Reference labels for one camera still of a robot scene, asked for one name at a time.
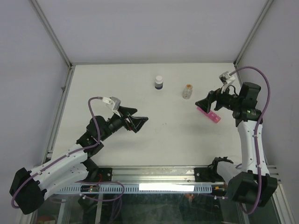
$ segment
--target white table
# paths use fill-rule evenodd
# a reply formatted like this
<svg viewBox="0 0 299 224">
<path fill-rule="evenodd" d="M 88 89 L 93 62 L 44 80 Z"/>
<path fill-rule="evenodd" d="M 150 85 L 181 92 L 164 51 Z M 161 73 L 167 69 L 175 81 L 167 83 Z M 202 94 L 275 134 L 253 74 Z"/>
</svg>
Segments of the white table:
<svg viewBox="0 0 299 224">
<path fill-rule="evenodd" d="M 122 106 L 137 108 L 135 116 L 149 120 L 137 134 L 122 128 L 106 139 L 105 147 L 92 158 L 98 165 L 208 165 L 216 156 L 240 163 L 241 143 L 232 111 L 217 111 L 221 121 L 215 124 L 194 104 L 222 86 L 218 76 L 227 70 L 234 70 L 232 63 L 76 66 L 53 158 L 86 131 L 91 119 L 88 99 L 114 96 Z M 154 87 L 156 75 L 163 76 L 161 90 Z M 186 84 L 193 85 L 189 100 L 182 98 Z M 234 85 L 239 91 L 238 80 Z M 92 107 L 95 115 L 109 118 L 113 114 L 99 100 L 94 100 Z"/>
</svg>

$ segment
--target white bottle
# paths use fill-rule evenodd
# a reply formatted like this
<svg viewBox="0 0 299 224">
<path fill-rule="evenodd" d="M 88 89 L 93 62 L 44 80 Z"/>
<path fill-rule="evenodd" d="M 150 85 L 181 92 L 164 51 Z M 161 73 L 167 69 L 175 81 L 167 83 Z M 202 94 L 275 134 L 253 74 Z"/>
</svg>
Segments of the white bottle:
<svg viewBox="0 0 299 224">
<path fill-rule="evenodd" d="M 186 85 L 186 87 L 184 88 L 184 91 L 183 91 L 183 98 L 184 99 L 190 99 L 191 97 L 191 94 L 192 94 L 192 85 L 191 84 L 188 84 Z"/>
</svg>

